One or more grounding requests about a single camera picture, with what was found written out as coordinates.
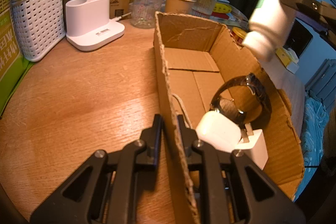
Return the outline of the brown cardboard box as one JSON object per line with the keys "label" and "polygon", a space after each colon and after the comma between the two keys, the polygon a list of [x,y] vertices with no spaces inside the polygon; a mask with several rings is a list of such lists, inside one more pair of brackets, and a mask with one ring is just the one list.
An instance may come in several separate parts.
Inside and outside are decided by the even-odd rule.
{"label": "brown cardboard box", "polygon": [[178,128],[178,99],[183,100],[192,127],[197,127],[218,88],[249,73],[260,80],[272,105],[272,115],[264,130],[268,150],[265,172],[289,198],[294,198],[304,169],[299,139],[303,83],[285,69],[277,56],[269,62],[258,61],[249,49],[234,41],[227,26],[196,16],[157,13],[154,50],[177,223],[201,221]]}

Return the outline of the white wall charger plug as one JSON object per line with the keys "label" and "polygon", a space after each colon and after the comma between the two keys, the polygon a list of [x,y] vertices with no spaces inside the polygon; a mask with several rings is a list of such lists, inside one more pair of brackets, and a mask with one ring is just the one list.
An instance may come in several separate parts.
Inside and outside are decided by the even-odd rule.
{"label": "white wall charger plug", "polygon": [[235,149],[242,150],[263,170],[268,161],[268,152],[263,130],[253,130],[250,123],[246,123],[244,126],[245,128],[241,130],[242,138]]}

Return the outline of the white plastic pill bottle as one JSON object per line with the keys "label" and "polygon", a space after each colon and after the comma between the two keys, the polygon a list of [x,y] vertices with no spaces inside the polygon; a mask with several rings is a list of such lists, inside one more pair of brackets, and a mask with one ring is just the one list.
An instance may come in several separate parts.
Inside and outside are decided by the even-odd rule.
{"label": "white plastic pill bottle", "polygon": [[249,19],[249,32],[242,45],[257,59],[270,61],[276,49],[285,45],[295,16],[295,10],[280,0],[259,0]]}

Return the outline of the yellow tissue box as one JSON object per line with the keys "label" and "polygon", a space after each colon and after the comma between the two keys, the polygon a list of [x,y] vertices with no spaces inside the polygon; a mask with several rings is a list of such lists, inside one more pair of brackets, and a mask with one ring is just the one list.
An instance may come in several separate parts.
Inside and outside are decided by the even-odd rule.
{"label": "yellow tissue box", "polygon": [[288,71],[290,71],[293,74],[295,74],[298,71],[299,59],[294,50],[292,50],[291,48],[289,49],[278,48],[276,49],[276,55]]}

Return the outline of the brown leather wristwatch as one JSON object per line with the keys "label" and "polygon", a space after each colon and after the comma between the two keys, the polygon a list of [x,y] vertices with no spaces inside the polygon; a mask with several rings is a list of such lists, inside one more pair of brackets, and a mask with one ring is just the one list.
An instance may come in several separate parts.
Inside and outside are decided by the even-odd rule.
{"label": "brown leather wristwatch", "polygon": [[250,123],[253,128],[265,128],[271,118],[272,105],[260,80],[250,73],[225,82],[214,94],[210,110],[242,127]]}

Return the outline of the white earbuds case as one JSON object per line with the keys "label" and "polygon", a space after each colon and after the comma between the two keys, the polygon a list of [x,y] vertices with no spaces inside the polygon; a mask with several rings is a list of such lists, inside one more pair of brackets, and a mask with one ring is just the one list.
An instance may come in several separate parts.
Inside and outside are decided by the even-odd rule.
{"label": "white earbuds case", "polygon": [[201,118],[195,131],[219,151],[231,153],[242,138],[240,127],[217,111],[208,111]]}

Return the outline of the white woven plastic basket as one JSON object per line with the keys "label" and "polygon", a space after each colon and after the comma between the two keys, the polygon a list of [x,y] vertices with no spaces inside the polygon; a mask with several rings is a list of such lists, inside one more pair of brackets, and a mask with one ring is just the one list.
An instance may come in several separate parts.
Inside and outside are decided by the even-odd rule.
{"label": "white woven plastic basket", "polygon": [[15,34],[28,61],[40,61],[66,36],[63,0],[17,0],[11,5]]}

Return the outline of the yellow lidded small jar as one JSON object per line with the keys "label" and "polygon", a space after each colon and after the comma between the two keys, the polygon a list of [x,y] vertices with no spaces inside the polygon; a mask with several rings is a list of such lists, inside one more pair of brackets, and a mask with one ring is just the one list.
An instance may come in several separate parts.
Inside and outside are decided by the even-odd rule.
{"label": "yellow lidded small jar", "polygon": [[231,35],[234,38],[235,42],[241,45],[247,35],[247,32],[241,28],[233,27],[231,30]]}

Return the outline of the white desk lamp base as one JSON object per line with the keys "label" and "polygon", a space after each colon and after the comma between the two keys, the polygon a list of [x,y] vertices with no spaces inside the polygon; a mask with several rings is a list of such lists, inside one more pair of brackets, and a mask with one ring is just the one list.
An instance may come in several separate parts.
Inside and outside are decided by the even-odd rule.
{"label": "white desk lamp base", "polygon": [[66,3],[66,38],[83,52],[95,51],[119,39],[125,26],[109,18],[110,0],[70,0]]}

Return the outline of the patterned clear drinking glass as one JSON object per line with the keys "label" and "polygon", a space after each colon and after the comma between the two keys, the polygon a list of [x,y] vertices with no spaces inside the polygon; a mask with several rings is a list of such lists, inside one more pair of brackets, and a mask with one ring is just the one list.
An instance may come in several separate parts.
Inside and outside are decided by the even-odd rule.
{"label": "patterned clear drinking glass", "polygon": [[133,0],[131,24],[137,28],[154,28],[155,13],[161,9],[162,4],[163,0]]}

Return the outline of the green printed carton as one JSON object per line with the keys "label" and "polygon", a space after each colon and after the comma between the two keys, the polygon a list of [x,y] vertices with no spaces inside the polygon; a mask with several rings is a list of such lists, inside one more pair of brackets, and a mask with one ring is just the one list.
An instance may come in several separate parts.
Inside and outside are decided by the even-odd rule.
{"label": "green printed carton", "polygon": [[15,36],[11,9],[1,13],[1,86],[0,107],[1,116],[22,79],[33,66],[21,53],[21,49]]}

